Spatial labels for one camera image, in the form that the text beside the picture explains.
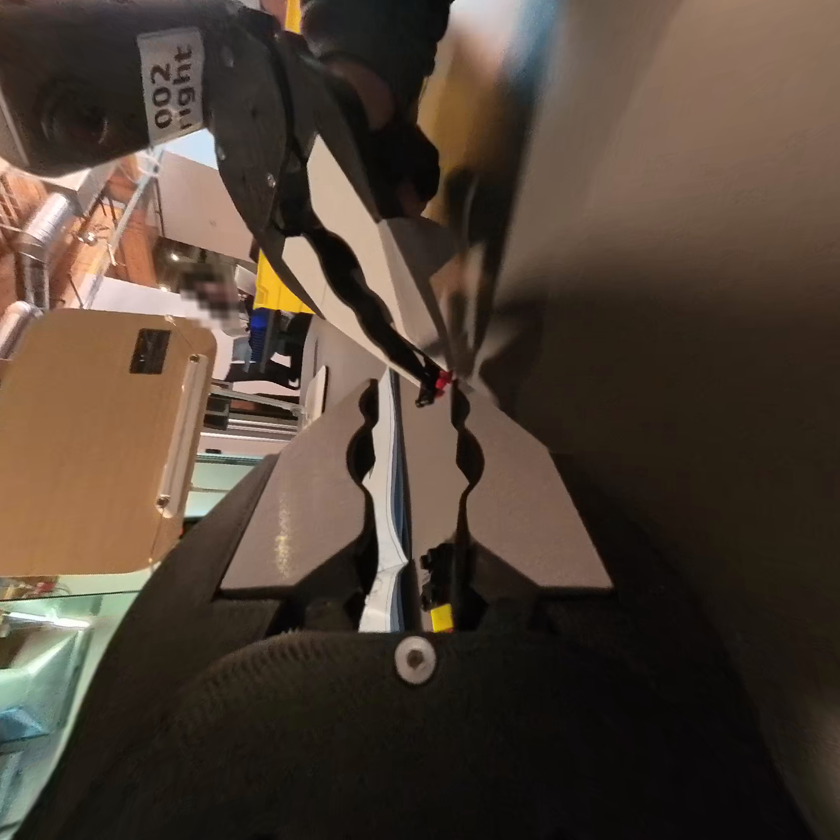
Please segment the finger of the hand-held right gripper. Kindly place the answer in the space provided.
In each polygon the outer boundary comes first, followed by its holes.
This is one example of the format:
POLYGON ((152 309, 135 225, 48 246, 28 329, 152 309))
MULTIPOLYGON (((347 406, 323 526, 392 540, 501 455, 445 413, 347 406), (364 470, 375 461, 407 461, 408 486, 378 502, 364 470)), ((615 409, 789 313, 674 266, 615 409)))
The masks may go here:
POLYGON ((318 219, 350 248, 386 320, 441 368, 454 371, 457 353, 448 303, 461 289, 454 236, 426 218, 375 221, 319 134, 308 157, 308 180, 318 219))
POLYGON ((434 382, 435 362, 397 328, 350 246, 331 232, 288 237, 282 268, 310 307, 362 349, 411 382, 434 382))

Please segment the black red yellow lego assembly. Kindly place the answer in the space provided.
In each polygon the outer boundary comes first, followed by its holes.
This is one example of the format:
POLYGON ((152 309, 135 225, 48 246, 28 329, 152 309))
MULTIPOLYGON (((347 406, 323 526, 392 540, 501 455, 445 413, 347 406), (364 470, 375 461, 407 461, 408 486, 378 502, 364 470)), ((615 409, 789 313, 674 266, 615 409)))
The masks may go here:
POLYGON ((428 615, 436 634, 450 634, 456 627, 456 549, 451 542, 442 542, 420 558, 420 592, 422 610, 428 615))

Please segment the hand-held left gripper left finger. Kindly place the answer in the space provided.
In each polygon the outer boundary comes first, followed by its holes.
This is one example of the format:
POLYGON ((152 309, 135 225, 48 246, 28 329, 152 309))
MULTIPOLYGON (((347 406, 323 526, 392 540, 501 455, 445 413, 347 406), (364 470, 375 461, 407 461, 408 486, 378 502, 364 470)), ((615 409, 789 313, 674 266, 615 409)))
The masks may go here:
POLYGON ((377 565, 373 466, 378 383, 365 380, 277 457, 220 582, 230 600, 273 600, 280 627, 357 632, 377 565))

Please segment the instruction booklet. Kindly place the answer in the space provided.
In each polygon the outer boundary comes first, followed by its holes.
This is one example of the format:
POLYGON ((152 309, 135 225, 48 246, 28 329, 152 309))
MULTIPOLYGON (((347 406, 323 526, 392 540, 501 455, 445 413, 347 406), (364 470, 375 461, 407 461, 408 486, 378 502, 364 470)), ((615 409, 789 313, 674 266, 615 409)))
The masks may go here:
POLYGON ((373 503, 376 568, 359 631, 400 633, 417 624, 417 576, 403 434, 401 379, 383 374, 376 387, 378 417, 371 433, 374 463, 363 479, 373 503))

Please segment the wooden book stand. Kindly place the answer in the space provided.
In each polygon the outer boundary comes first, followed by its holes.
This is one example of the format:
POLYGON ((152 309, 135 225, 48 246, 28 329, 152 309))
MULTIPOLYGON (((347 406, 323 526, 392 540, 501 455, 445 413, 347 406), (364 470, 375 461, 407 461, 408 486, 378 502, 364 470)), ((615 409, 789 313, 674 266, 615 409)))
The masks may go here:
POLYGON ((189 318, 67 309, 2 375, 4 578, 149 570, 182 531, 217 342, 189 318))

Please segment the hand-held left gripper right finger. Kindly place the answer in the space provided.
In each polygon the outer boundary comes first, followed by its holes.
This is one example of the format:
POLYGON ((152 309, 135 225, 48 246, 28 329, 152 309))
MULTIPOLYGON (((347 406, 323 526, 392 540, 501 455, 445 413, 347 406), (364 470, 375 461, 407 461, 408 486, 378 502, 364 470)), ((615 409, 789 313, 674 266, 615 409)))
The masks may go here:
POLYGON ((490 399, 452 394, 458 503, 450 594, 457 628, 498 607, 606 596, 614 582, 549 450, 490 399))

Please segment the person's right hand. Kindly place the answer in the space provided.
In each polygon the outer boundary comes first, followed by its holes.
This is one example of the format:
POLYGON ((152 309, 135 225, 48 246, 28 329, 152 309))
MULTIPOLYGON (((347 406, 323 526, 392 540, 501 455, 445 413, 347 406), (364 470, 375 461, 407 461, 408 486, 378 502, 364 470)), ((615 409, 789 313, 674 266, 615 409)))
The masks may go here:
POLYGON ((353 89, 370 131, 383 130, 393 120, 396 101, 392 91, 369 67, 354 59, 332 58, 327 61, 327 68, 353 89))

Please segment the silver ventilation ducts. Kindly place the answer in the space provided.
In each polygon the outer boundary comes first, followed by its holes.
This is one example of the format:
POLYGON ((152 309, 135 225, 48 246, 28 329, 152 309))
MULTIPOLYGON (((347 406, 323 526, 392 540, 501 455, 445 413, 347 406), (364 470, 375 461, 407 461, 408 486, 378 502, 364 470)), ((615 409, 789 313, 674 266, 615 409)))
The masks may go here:
POLYGON ((69 197, 47 196, 17 237, 14 247, 16 299, 3 311, 1 358, 10 360, 28 326, 51 309, 51 264, 75 214, 69 197))

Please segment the person's right forearm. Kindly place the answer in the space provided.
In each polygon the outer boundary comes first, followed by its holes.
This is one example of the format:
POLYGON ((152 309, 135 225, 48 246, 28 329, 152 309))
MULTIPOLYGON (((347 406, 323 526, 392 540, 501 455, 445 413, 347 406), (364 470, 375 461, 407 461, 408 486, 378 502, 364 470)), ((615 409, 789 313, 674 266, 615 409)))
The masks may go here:
POLYGON ((321 60, 356 60, 383 75, 426 77, 450 1, 301 2, 301 34, 321 60))

